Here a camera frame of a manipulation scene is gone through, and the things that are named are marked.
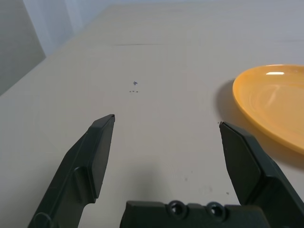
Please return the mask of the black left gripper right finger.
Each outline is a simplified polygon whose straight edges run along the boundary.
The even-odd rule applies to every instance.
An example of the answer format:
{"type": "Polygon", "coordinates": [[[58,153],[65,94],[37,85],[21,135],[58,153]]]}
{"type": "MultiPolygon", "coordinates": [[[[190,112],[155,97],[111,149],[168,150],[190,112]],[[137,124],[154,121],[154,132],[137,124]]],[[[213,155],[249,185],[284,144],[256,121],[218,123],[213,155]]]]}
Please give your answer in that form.
{"type": "Polygon", "coordinates": [[[232,124],[219,124],[226,168],[242,206],[257,206],[272,228],[302,228],[304,203],[256,138],[232,124]]]}

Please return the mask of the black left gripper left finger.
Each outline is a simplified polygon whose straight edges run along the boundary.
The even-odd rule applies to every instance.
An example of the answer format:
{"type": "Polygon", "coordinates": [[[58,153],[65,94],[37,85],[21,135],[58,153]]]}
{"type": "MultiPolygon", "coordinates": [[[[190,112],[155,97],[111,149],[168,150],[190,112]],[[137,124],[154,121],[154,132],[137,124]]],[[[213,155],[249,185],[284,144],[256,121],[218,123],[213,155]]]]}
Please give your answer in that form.
{"type": "Polygon", "coordinates": [[[115,116],[95,120],[65,154],[30,228],[77,228],[86,205],[95,203],[108,163],[115,116]]]}

